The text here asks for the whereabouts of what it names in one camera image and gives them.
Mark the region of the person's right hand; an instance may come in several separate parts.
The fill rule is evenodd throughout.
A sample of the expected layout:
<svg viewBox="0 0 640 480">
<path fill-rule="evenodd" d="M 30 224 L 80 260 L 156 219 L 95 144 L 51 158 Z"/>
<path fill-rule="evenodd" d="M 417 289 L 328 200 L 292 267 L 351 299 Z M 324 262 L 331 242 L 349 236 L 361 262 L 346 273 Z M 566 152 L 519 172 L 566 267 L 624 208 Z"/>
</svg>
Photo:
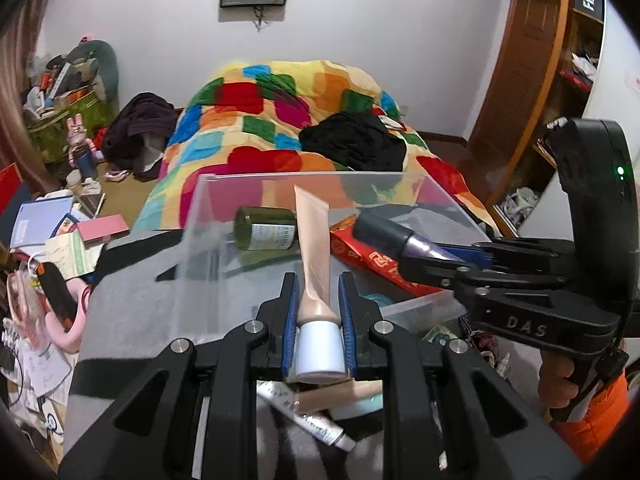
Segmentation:
<svg viewBox="0 0 640 480">
<path fill-rule="evenodd" d="M 538 394 L 546 410 L 566 408 L 578 395 L 578 387 L 570 382 L 574 373 L 574 362 L 566 356 L 541 350 Z"/>
</svg>

